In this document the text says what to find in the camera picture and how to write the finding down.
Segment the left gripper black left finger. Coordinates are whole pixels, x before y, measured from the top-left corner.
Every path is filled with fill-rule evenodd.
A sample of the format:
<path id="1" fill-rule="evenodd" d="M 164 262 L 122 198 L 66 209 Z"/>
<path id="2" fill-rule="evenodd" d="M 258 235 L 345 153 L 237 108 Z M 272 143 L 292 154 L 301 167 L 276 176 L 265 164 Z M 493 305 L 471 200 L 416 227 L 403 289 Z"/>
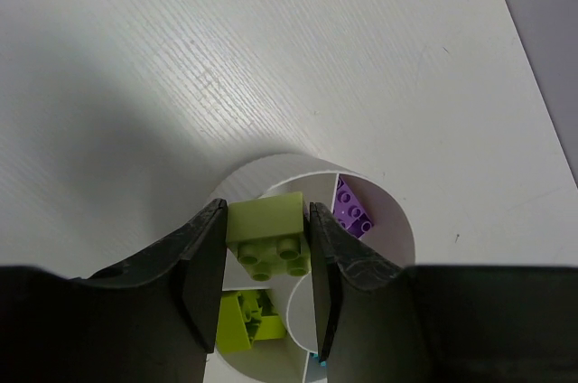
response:
<path id="1" fill-rule="evenodd" d="M 228 206 L 88 278 L 1 269 L 4 382 L 201 382 L 216 342 Z"/>

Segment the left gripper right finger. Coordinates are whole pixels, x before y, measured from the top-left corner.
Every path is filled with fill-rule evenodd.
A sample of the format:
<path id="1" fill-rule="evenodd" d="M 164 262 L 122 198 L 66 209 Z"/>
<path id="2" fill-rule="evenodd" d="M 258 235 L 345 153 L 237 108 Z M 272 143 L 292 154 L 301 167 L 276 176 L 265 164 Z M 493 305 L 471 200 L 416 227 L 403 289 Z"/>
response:
<path id="1" fill-rule="evenodd" d="M 577 271 L 399 267 L 310 207 L 319 356 L 331 382 L 574 382 Z"/>

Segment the cyan lego brick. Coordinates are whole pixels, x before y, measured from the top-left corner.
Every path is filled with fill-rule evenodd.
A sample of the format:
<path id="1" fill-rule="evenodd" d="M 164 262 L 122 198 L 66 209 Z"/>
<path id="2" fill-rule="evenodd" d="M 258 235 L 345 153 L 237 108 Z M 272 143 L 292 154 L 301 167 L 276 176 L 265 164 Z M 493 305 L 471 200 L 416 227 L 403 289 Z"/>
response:
<path id="1" fill-rule="evenodd" d="M 320 356 L 317 353 L 311 353 L 310 354 L 310 358 L 311 360 L 315 361 L 318 363 L 318 365 L 322 368 L 325 368 L 327 366 L 326 361 L 325 360 L 321 360 Z"/>

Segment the dark green lego brick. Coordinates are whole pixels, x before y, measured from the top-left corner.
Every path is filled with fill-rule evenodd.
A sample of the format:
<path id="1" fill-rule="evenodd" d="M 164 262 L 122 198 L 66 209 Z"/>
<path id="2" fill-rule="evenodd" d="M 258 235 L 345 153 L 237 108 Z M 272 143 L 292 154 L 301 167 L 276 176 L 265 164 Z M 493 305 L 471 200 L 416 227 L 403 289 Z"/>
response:
<path id="1" fill-rule="evenodd" d="M 251 350 L 256 341 L 283 339 L 282 318 L 267 290 L 224 292 L 220 300 L 216 345 L 220 353 Z"/>

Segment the light green lego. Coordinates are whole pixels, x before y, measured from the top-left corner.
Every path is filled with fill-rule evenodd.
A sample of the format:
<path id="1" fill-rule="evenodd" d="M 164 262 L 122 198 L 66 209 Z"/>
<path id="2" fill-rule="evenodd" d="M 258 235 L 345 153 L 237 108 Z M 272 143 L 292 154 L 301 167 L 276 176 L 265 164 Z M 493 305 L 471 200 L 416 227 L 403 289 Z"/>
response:
<path id="1" fill-rule="evenodd" d="M 256 282 L 305 276 L 311 270 L 307 220 L 299 191 L 234 202 L 228 206 L 227 247 Z"/>

